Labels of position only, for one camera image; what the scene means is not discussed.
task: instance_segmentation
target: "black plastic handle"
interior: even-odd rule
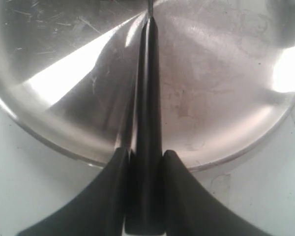
[[[120,236],[128,150],[118,148],[96,179],[62,209],[18,236]]]
[[[163,159],[167,236],[269,236],[213,198],[174,151]]]
[[[136,147],[130,158],[130,183],[125,230],[133,235],[165,231],[158,29],[153,17],[144,25],[136,85]]]

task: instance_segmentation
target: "black handle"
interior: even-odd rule
[[[213,198],[174,151],[163,159],[167,236],[269,236]]]
[[[118,148],[97,178],[62,209],[18,236],[120,236],[128,151]]]
[[[130,158],[130,183],[125,230],[134,235],[165,231],[158,29],[153,17],[144,25],[136,86],[136,147]]]

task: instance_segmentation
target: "white surface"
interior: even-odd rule
[[[56,211],[97,173],[44,146],[0,109],[0,236],[14,236]],[[253,151],[195,175],[254,225],[295,236],[295,108]]]

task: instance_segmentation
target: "metal surface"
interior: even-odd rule
[[[145,0],[0,0],[0,104],[96,165],[128,141]],[[295,0],[157,0],[163,150],[239,156],[295,102]]]

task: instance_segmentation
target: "handle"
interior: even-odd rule
[[[62,209],[18,236],[120,236],[128,151],[118,148],[97,178]]]
[[[167,236],[269,236],[213,198],[174,151],[163,158]]]
[[[129,201],[125,230],[133,235],[161,235],[165,231],[158,29],[153,17],[141,35],[136,86],[136,147],[130,158]]]

